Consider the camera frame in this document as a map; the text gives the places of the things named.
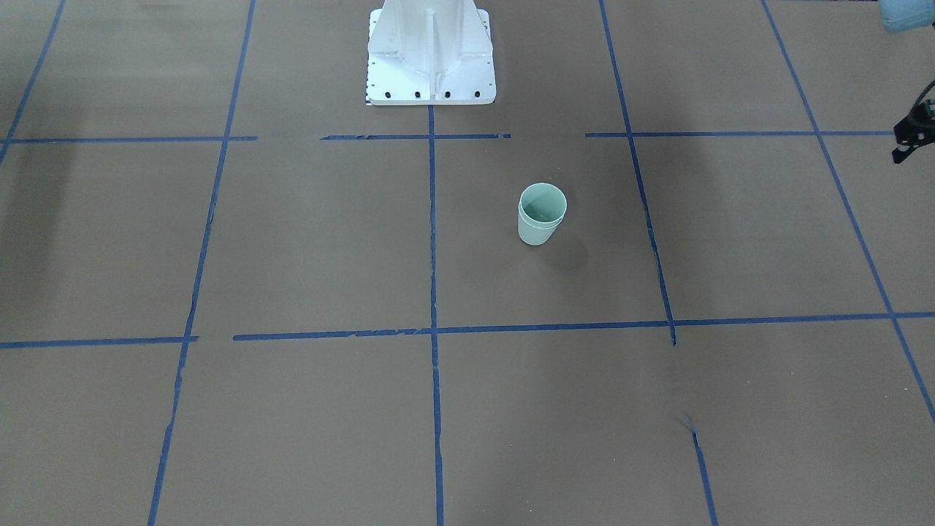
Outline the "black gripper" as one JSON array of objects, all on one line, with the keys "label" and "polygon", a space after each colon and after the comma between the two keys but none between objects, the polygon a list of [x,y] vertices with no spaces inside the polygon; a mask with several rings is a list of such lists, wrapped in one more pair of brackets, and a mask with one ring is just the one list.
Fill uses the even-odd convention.
[{"label": "black gripper", "polygon": [[914,153],[914,147],[934,142],[934,101],[922,101],[894,126],[896,146],[891,152],[894,164],[901,164]]}]

